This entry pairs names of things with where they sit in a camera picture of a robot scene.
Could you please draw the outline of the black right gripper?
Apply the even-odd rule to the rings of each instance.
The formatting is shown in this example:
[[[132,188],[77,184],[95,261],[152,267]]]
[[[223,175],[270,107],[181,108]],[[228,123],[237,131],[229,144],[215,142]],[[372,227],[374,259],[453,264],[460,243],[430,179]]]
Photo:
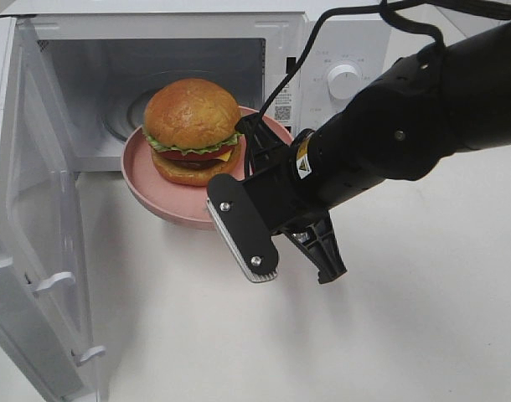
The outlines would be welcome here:
[[[243,188],[270,234],[284,234],[317,267],[320,284],[338,279],[347,268],[322,196],[324,180],[317,173],[301,178],[297,163],[284,159],[292,136],[281,123],[251,112],[235,129],[246,142]]]

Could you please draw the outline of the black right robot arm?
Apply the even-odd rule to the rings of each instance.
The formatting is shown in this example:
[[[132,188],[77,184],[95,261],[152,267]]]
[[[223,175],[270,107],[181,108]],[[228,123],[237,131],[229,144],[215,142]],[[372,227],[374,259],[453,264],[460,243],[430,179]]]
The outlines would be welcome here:
[[[415,181],[444,157],[511,144],[511,20],[451,46],[430,44],[398,59],[320,128],[282,142],[257,115],[238,123],[251,175],[209,187],[224,209],[230,248],[253,282],[276,277],[274,235],[340,277],[329,212],[387,179]]]

